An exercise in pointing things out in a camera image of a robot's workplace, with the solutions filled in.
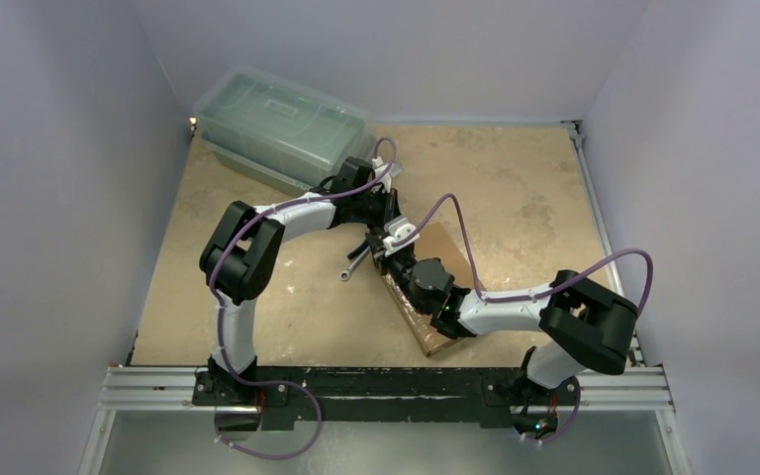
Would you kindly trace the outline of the brown cardboard express box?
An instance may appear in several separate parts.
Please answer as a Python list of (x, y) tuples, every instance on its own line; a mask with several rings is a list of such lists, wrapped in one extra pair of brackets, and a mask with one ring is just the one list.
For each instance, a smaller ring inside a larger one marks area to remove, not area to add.
[(472, 271), (443, 224), (427, 225), (389, 257), (376, 252), (374, 265), (424, 356), (474, 335), (459, 322), (463, 300), (473, 295)]

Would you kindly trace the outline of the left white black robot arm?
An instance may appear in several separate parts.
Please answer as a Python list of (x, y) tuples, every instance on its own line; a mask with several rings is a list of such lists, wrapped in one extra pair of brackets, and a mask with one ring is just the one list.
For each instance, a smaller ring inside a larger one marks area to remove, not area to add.
[(199, 267), (217, 302), (217, 346), (209, 371), (230, 404), (246, 403), (261, 384), (255, 377), (254, 313), (282, 244), (340, 225), (380, 227), (397, 173), (397, 164), (381, 157), (349, 158), (336, 175), (298, 198), (258, 207), (243, 201), (229, 204)]

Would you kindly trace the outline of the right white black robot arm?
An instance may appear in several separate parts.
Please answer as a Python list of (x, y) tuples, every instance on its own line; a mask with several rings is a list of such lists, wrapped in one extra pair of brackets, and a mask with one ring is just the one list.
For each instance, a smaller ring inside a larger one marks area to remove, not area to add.
[(440, 259), (417, 259), (410, 245), (389, 254), (379, 236), (367, 234), (365, 242), (405, 309), (426, 316), (439, 334), (547, 334), (549, 343), (527, 354), (516, 377), (528, 402), (542, 401), (585, 369), (619, 375), (626, 367), (637, 305), (576, 271), (562, 269), (552, 281), (519, 291), (477, 291), (457, 285)]

